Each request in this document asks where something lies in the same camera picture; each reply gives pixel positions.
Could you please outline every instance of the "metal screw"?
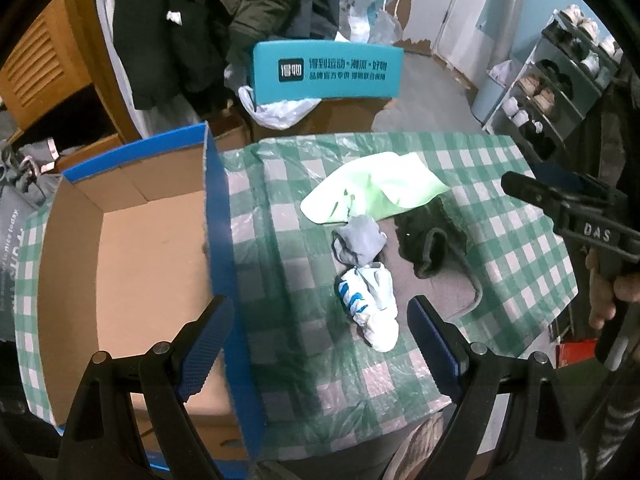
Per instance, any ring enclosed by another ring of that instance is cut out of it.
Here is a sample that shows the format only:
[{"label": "metal screw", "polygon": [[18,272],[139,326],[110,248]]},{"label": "metal screw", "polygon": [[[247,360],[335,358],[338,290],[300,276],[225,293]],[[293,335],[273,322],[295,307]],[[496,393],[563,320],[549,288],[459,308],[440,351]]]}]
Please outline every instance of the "metal screw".
[{"label": "metal screw", "polygon": [[549,361],[549,357],[544,352],[533,352],[533,358],[541,365],[545,365]]},{"label": "metal screw", "polygon": [[487,350],[488,348],[483,343],[479,343],[479,342],[471,343],[471,351],[474,354],[484,355],[486,354]]},{"label": "metal screw", "polygon": [[169,351],[169,346],[171,346],[167,341],[161,341],[154,345],[154,354],[162,355],[166,354]]},{"label": "metal screw", "polygon": [[95,364],[99,365],[100,363],[105,362],[107,359],[107,352],[100,350],[99,352],[96,352],[92,357],[91,357],[91,361],[93,361]]}]

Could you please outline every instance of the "rolled sock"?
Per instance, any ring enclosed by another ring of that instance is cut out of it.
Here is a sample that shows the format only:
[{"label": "rolled sock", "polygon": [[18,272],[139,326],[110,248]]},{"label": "rolled sock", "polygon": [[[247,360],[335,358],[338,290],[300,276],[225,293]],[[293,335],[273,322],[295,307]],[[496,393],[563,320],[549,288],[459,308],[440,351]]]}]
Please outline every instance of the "rolled sock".
[{"label": "rolled sock", "polygon": [[338,293],[374,350],[388,352],[396,346],[398,307],[391,273],[384,265],[348,270],[340,280]]},{"label": "rolled sock", "polygon": [[354,216],[344,227],[334,231],[336,259],[355,267],[370,264],[386,244],[376,221],[368,215]]}]

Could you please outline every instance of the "white plastic bag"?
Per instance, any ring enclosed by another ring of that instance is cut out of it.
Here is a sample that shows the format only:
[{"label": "white plastic bag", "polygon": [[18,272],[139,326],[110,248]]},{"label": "white plastic bag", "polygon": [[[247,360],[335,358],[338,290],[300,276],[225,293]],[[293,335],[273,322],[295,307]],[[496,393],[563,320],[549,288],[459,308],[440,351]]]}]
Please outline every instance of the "white plastic bag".
[{"label": "white plastic bag", "polygon": [[513,80],[516,79],[518,72],[520,71],[516,62],[513,59],[508,59],[500,64],[494,66],[489,70],[488,74],[491,79],[497,82],[499,85],[507,88]]},{"label": "white plastic bag", "polygon": [[254,89],[246,83],[246,70],[244,67],[236,65],[226,67],[225,86],[240,98],[242,106],[256,123],[271,130],[286,130],[292,127],[318,106],[321,101],[320,99],[300,99],[299,101],[279,101],[256,105]]},{"label": "white plastic bag", "polygon": [[386,1],[384,1],[382,8],[378,10],[367,43],[393,45],[402,40],[402,25],[398,20],[398,4],[400,0],[396,0],[396,8],[393,15],[386,12]]}]

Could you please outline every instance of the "wooden door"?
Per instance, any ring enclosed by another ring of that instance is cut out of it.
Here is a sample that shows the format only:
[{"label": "wooden door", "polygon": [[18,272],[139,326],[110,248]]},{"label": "wooden door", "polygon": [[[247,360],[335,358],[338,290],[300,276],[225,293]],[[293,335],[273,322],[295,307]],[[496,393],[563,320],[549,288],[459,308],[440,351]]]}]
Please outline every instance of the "wooden door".
[{"label": "wooden door", "polygon": [[64,0],[52,0],[0,70],[0,96],[25,130],[91,83],[74,41]]}]

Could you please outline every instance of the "blue gripper pad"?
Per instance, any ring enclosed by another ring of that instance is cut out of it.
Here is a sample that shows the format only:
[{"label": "blue gripper pad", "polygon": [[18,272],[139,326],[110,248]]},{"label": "blue gripper pad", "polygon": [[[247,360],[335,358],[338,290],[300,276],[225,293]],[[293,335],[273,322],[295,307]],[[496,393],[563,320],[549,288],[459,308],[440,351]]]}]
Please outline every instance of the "blue gripper pad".
[{"label": "blue gripper pad", "polygon": [[443,322],[424,296],[409,301],[406,317],[438,390],[454,403],[459,403],[464,393],[460,379],[468,369],[468,357],[464,351],[466,340],[455,326]]},{"label": "blue gripper pad", "polygon": [[234,323],[234,304],[225,298],[210,315],[189,353],[180,363],[180,378],[176,393],[187,402],[204,386],[214,361]]}]

